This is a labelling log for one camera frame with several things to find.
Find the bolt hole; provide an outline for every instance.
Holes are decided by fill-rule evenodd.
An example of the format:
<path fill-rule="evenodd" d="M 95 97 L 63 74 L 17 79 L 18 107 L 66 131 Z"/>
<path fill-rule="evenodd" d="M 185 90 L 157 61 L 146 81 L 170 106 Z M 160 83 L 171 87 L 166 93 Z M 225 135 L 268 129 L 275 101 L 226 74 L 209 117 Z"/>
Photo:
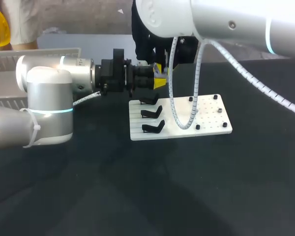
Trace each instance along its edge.
<path fill-rule="evenodd" d="M 231 30 L 234 30 L 236 28 L 236 23 L 234 21 L 229 21 L 228 25 L 229 25 Z"/>

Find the robotic arm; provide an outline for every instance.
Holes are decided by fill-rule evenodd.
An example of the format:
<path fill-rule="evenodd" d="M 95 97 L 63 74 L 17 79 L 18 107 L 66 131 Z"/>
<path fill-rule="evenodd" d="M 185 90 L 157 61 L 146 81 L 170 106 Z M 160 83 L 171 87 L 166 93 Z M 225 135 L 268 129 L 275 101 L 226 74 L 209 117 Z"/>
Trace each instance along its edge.
<path fill-rule="evenodd" d="M 153 66 L 133 66 L 124 59 L 123 49 L 114 49 L 113 59 L 104 59 L 101 65 L 91 59 L 22 56 L 16 65 L 16 79 L 19 88 L 28 93 L 28 109 L 0 106 L 0 149 L 70 140 L 73 94 L 85 97 L 96 89 L 104 95 L 127 90 L 131 97 L 136 88 L 162 85 L 154 82 Z"/>
<path fill-rule="evenodd" d="M 137 0 L 145 26 L 161 37 L 196 36 L 295 57 L 295 0 Z"/>
<path fill-rule="evenodd" d="M 136 3 L 143 23 L 158 36 L 194 35 L 200 41 L 224 40 L 295 57 L 295 0 L 288 4 L 273 4 L 269 0 L 136 0 Z M 249 76 L 248 80 L 258 81 Z M 131 96 L 135 88 L 155 89 L 156 84 L 166 83 L 166 79 L 164 83 L 154 82 L 152 66 L 131 65 L 130 60 L 124 59 L 123 50 L 114 50 L 114 58 L 102 60 L 101 65 L 94 65 L 91 59 L 23 56 L 17 63 L 16 77 L 20 89 L 28 92 L 29 108 L 15 111 L 0 107 L 0 148 L 69 140 L 73 131 L 72 94 L 85 96 L 97 88 L 102 94 L 126 89 Z M 274 100 L 281 98 L 274 92 L 269 96 L 272 95 Z"/>

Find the black bracket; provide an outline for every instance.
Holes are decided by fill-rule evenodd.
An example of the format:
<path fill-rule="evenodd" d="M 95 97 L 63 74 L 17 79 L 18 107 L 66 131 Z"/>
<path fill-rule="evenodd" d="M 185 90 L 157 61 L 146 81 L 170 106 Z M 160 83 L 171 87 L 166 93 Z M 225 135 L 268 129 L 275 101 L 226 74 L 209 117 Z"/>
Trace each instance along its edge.
<path fill-rule="evenodd" d="M 142 118 L 157 119 L 157 118 L 159 118 L 159 115 L 161 114 L 162 110 L 163 110 L 162 106 L 159 106 L 157 108 L 156 112 L 150 112 L 150 111 L 147 111 L 147 110 L 141 110 L 141 115 L 142 115 Z"/>
<path fill-rule="evenodd" d="M 159 98 L 159 94 L 157 93 L 155 95 L 154 98 L 146 98 L 146 97 L 142 97 L 140 98 L 140 103 L 142 105 L 142 103 L 146 103 L 146 104 L 149 104 L 149 105 L 155 105 L 158 101 L 158 98 Z"/>
<path fill-rule="evenodd" d="M 164 126 L 165 126 L 165 121 L 162 120 L 160 122 L 160 124 L 158 125 L 158 127 L 151 126 L 151 125 L 148 125 L 148 124 L 143 124 L 142 125 L 142 130 L 143 130 L 143 133 L 159 134 L 162 131 L 162 129 L 164 128 Z"/>

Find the white spiral cable wrap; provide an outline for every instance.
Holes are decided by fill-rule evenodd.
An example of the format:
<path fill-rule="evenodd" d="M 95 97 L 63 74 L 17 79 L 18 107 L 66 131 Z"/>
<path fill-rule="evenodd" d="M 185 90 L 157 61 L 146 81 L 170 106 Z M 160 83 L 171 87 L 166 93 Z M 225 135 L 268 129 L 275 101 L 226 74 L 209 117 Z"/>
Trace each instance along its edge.
<path fill-rule="evenodd" d="M 172 45 L 170 60 L 169 60 L 169 97 L 170 97 L 170 104 L 171 104 L 174 120 L 181 129 L 188 129 L 191 126 L 197 112 L 196 110 L 197 110 L 197 103 L 198 103 L 200 68 L 201 68 L 204 48 L 207 44 L 211 44 L 212 46 L 214 46 L 225 57 L 225 59 L 254 87 L 259 89 L 261 92 L 263 92 L 265 95 L 267 95 L 274 101 L 278 102 L 280 105 L 286 107 L 287 109 L 295 113 L 294 103 L 283 98 L 281 95 L 274 92 L 272 89 L 264 85 L 256 77 L 250 74 L 245 68 L 242 67 L 241 64 L 239 64 L 239 62 L 221 44 L 213 40 L 205 39 L 201 43 L 198 58 L 197 58 L 193 103 L 192 103 L 192 111 L 191 111 L 190 119 L 186 125 L 183 125 L 177 116 L 175 104 L 174 104 L 174 95 L 173 95 L 173 64 L 174 64 L 177 41 L 178 41 L 178 38 L 175 37 L 173 40 L 173 45 Z"/>
<path fill-rule="evenodd" d="M 100 96 L 101 96 L 100 92 L 92 93 L 92 94 L 90 94 L 89 96 L 86 96 L 86 97 L 84 97 L 84 98 L 81 98 L 81 99 L 75 101 L 75 102 L 73 103 L 73 106 L 76 106 L 76 105 L 78 105 L 78 104 L 80 104 L 80 103 L 82 103 L 82 102 L 85 102 L 86 100 L 89 100 L 89 99 L 91 99 L 91 98 L 100 97 Z"/>

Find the black mat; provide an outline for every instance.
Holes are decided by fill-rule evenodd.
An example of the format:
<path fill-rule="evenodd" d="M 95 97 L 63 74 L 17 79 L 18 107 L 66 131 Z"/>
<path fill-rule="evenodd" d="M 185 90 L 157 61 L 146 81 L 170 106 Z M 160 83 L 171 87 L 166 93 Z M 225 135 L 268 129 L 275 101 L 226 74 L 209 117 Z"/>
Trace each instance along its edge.
<path fill-rule="evenodd" d="M 295 103 L 295 61 L 243 65 Z M 193 76 L 175 70 L 175 96 Z M 70 142 L 0 151 L 0 235 L 295 236 L 295 114 L 227 63 L 202 66 L 215 93 L 230 135 L 132 142 L 127 94 L 109 94 L 75 110 Z"/>

